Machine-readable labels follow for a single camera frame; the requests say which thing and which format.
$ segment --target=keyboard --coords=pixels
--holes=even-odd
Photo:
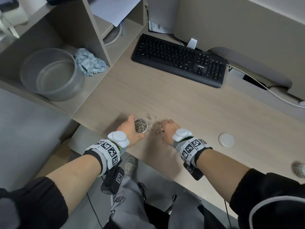
[[[202,84],[220,88],[227,60],[209,53],[142,34],[132,61]]]

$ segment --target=pile of paper clips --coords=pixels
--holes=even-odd
[[[148,119],[147,121],[147,126],[148,129],[147,131],[150,132],[152,135],[160,135],[160,139],[162,140],[162,144],[166,143],[166,141],[164,140],[164,136],[162,136],[161,131],[164,132],[164,129],[162,128],[163,122],[158,122],[157,121],[157,117],[154,117],[154,119],[151,118],[151,116],[147,113],[146,118]]]

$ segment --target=clear plastic bucket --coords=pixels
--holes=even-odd
[[[53,101],[73,98],[85,83],[74,57],[56,48],[36,51],[27,57],[20,78],[28,90]]]

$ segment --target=crumpled rag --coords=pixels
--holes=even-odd
[[[106,71],[105,61],[95,57],[85,48],[79,48],[74,57],[85,76]]]

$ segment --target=shoe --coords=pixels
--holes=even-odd
[[[136,168],[137,159],[133,156],[129,157],[124,165],[124,178],[131,177]]]

